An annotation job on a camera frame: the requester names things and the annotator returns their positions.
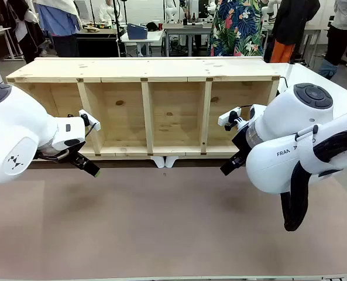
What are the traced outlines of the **white desk with bin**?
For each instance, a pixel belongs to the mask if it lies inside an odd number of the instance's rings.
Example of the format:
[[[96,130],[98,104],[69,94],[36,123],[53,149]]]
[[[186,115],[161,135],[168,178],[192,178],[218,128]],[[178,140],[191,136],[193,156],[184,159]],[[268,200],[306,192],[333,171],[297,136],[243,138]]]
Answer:
[[[163,37],[162,30],[148,32],[146,39],[129,39],[128,34],[125,33],[124,35],[121,36],[121,42],[124,44],[129,44],[129,43],[136,44],[138,57],[144,57],[144,55],[142,54],[142,48],[144,46],[146,49],[145,56],[150,57],[151,56],[150,47],[149,47],[150,44],[158,43],[159,41],[161,41],[162,37]]]

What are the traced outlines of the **grey lab table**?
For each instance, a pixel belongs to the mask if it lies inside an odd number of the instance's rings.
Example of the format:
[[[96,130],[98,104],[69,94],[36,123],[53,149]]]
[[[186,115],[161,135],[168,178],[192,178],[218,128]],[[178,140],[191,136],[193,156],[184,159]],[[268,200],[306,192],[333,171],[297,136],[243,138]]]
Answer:
[[[195,35],[209,35],[212,23],[196,23],[183,25],[182,23],[164,23],[162,28],[165,32],[165,51],[166,56],[170,56],[170,35],[188,36],[188,57],[193,53],[193,38]]]

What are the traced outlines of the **person in black clothes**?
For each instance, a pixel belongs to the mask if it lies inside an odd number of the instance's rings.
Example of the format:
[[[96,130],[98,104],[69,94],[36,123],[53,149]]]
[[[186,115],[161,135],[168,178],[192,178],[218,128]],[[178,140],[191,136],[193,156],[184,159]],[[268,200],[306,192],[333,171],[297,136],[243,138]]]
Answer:
[[[45,42],[36,14],[26,0],[3,0],[6,8],[6,24],[15,34],[26,64],[39,57]]]

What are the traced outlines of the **wooden four-compartment shelf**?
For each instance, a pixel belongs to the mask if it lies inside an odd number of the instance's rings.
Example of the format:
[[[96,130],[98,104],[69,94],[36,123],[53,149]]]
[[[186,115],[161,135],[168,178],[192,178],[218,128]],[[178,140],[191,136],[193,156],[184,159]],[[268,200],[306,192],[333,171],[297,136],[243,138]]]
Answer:
[[[232,156],[234,133],[218,117],[270,103],[280,76],[258,57],[46,58],[6,79],[53,116],[89,112],[101,129],[81,152],[111,160]]]

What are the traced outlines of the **person with orange trousers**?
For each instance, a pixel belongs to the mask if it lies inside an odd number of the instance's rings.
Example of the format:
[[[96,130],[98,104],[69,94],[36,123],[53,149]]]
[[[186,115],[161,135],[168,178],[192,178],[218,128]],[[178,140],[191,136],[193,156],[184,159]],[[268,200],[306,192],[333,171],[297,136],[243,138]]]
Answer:
[[[319,0],[281,0],[272,29],[272,50],[268,63],[293,63],[303,38],[306,23],[320,8]]]

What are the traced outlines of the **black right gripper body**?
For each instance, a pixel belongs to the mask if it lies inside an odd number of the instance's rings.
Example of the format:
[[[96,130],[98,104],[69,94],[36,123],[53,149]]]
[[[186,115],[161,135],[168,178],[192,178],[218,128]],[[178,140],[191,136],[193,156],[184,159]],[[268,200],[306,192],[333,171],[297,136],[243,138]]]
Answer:
[[[237,161],[245,161],[251,151],[251,147],[246,140],[247,130],[248,128],[240,129],[232,140],[233,144],[238,148],[238,152],[233,156]]]

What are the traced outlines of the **person in floral shirt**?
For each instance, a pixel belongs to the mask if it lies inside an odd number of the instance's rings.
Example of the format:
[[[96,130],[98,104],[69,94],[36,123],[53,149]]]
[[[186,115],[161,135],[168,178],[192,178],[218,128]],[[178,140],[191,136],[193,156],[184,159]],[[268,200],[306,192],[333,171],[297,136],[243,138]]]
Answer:
[[[261,56],[260,0],[218,0],[209,35],[208,55]]]

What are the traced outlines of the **black cabinet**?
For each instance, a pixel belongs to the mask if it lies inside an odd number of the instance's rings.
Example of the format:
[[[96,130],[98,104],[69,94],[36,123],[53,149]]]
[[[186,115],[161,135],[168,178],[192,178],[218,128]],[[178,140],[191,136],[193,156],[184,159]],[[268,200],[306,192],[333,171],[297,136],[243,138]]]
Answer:
[[[116,29],[90,32],[83,29],[75,35],[80,57],[118,57]]]

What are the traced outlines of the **black tripod stand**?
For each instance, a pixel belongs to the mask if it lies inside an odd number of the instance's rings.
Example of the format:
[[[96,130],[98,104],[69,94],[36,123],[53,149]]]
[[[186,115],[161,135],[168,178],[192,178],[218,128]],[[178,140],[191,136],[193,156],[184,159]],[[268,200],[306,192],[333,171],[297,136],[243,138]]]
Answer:
[[[118,45],[118,52],[119,57],[126,57],[126,47],[124,43],[121,41],[121,31],[120,31],[120,24],[118,20],[118,11],[116,7],[116,0],[112,0],[113,6],[114,6],[114,15],[115,15],[115,24],[116,24],[116,35],[117,35],[117,45]]]

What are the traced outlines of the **person in blue shirt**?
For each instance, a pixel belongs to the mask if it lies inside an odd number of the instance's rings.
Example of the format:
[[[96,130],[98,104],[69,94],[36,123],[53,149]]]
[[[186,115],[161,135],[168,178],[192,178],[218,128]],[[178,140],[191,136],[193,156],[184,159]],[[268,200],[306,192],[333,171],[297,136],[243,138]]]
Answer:
[[[82,28],[74,0],[32,0],[40,27],[53,39],[59,57],[79,57],[76,34]]]

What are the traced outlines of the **blue plastic bin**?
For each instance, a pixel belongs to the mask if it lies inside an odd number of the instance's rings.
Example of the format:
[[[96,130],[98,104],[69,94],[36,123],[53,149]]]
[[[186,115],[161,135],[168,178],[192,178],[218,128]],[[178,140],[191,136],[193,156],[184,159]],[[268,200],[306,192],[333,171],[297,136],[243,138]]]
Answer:
[[[127,34],[129,40],[145,40],[147,39],[148,29],[145,26],[129,23],[127,25]]]

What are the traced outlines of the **white side table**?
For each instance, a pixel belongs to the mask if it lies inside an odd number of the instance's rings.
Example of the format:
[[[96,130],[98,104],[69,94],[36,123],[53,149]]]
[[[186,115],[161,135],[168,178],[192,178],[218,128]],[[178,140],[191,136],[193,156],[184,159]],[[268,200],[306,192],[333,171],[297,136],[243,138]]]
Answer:
[[[272,63],[269,66],[281,76],[278,91],[284,91],[287,86],[299,83],[311,83],[327,90],[334,100],[334,118],[347,113],[347,90],[340,85],[320,76],[314,71],[300,65],[288,63]]]

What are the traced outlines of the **person in white top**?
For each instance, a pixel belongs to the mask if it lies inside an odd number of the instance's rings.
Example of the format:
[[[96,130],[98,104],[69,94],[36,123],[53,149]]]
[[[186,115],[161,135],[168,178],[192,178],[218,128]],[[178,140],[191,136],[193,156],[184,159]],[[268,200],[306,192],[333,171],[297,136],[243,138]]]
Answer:
[[[328,80],[336,74],[347,47],[347,0],[335,0],[334,12],[334,19],[327,33],[327,52],[318,70],[318,74]]]

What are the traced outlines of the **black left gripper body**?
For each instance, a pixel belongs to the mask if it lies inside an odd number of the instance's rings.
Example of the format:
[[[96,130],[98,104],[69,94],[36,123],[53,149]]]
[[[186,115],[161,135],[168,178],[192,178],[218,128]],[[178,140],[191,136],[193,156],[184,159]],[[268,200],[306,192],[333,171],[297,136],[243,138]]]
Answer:
[[[85,169],[88,159],[79,150],[82,145],[71,146],[60,156],[60,163],[70,163],[78,169]]]

